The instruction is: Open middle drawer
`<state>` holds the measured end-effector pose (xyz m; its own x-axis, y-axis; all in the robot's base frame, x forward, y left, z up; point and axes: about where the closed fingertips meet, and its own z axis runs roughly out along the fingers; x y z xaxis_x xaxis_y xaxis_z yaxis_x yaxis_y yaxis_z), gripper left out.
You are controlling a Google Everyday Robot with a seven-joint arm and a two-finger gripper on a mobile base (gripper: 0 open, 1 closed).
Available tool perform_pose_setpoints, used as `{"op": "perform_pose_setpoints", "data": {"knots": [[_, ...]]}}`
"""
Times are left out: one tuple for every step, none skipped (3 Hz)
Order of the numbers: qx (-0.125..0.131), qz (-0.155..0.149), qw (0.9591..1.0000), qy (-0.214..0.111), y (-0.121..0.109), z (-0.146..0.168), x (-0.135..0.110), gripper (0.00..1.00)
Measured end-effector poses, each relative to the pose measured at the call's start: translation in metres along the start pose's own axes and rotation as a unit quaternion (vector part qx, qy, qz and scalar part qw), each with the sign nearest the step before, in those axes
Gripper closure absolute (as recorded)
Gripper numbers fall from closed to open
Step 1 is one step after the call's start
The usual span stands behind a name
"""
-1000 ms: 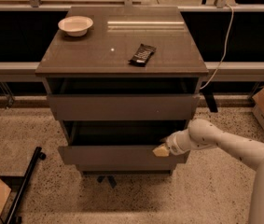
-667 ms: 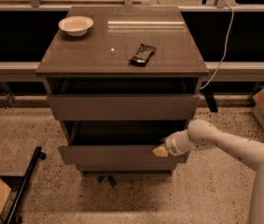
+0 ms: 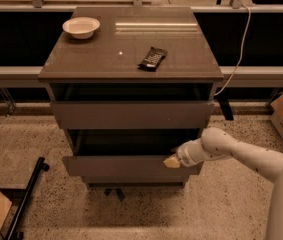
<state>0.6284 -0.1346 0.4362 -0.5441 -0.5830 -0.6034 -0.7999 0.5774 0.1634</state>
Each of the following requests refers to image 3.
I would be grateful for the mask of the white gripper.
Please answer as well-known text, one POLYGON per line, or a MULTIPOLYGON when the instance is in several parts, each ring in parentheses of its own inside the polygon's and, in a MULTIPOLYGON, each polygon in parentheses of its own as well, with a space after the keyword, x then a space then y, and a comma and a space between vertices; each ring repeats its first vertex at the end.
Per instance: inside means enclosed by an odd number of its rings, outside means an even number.
POLYGON ((167 168, 177 169, 181 164, 185 167, 192 167, 205 160, 200 139, 185 142, 179 147, 170 149, 170 152, 176 152, 176 154, 169 156, 163 161, 167 168))

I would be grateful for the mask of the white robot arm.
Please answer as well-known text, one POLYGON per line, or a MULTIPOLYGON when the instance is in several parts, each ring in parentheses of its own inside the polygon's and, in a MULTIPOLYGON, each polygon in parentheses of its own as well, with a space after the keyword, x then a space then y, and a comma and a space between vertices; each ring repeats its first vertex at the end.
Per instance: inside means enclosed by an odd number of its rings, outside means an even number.
POLYGON ((204 161, 233 158, 274 184, 266 240, 283 240, 283 153, 233 138, 208 127, 200 138, 181 144, 163 163, 167 168, 192 167, 204 161))

